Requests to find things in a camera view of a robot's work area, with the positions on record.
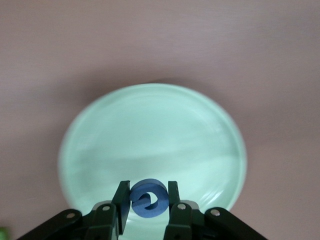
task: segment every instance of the table surface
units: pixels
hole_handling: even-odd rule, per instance
[[[248,169],[231,212],[268,239],[320,237],[320,1],[1,1],[0,227],[68,208],[57,158],[96,98],[197,90],[233,117]]]

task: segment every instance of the blue object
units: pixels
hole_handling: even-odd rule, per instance
[[[158,198],[151,204],[149,193]],[[130,191],[133,211],[143,218],[153,218],[166,211],[169,206],[169,196],[166,187],[156,179],[145,179],[137,182]]]

